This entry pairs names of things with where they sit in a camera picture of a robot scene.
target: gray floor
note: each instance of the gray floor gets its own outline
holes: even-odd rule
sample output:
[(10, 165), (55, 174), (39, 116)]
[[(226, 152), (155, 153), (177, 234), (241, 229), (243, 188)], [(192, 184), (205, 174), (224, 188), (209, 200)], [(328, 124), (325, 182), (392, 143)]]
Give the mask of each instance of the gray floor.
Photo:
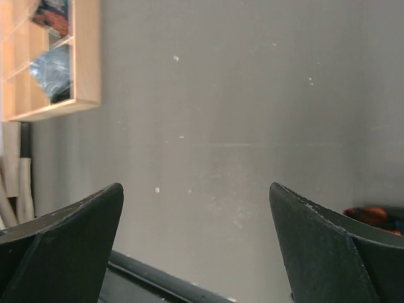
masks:
[(103, 106), (35, 124), (38, 214), (121, 182), (115, 249), (246, 303), (288, 302), (278, 181), (399, 203), (399, 0), (103, 0)]

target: orange and black package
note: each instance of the orange and black package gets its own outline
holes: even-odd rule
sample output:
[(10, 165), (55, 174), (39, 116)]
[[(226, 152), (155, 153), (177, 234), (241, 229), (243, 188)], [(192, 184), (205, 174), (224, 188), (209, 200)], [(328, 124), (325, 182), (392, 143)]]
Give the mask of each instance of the orange and black package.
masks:
[(343, 214), (378, 229), (383, 229), (396, 235), (404, 235), (403, 209), (381, 207), (349, 208)]
[(69, 33), (69, 1), (40, 0), (32, 21), (41, 27), (50, 27), (60, 37)]

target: package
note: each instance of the package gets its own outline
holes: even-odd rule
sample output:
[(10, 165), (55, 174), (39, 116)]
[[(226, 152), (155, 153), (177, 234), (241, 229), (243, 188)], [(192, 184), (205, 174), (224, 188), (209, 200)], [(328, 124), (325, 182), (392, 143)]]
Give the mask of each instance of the package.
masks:
[(63, 38), (69, 34), (69, 0), (40, 0), (32, 21)]
[(70, 46), (46, 52), (30, 65), (30, 73), (52, 103), (70, 99)]

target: wooden box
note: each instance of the wooden box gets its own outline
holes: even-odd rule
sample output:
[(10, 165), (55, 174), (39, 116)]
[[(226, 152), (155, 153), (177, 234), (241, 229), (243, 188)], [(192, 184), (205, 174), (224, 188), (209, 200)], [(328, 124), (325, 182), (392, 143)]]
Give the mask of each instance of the wooden box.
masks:
[[(55, 39), (31, 22), (38, 0), (0, 0), (1, 85), (4, 121), (38, 121), (101, 104), (99, 0), (69, 0), (70, 33)], [(30, 63), (70, 45), (71, 99), (50, 103), (30, 74)]]

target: wooden shelf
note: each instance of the wooden shelf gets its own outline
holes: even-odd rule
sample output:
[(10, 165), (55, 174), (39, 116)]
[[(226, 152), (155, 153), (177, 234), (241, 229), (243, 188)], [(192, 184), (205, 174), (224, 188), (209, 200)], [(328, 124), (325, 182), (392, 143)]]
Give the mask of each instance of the wooden shelf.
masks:
[[(69, 0), (71, 32), (55, 39), (32, 23), (38, 0), (0, 0), (3, 120), (39, 121), (101, 105), (99, 0)], [(70, 46), (71, 99), (50, 103), (30, 74), (30, 63)]]

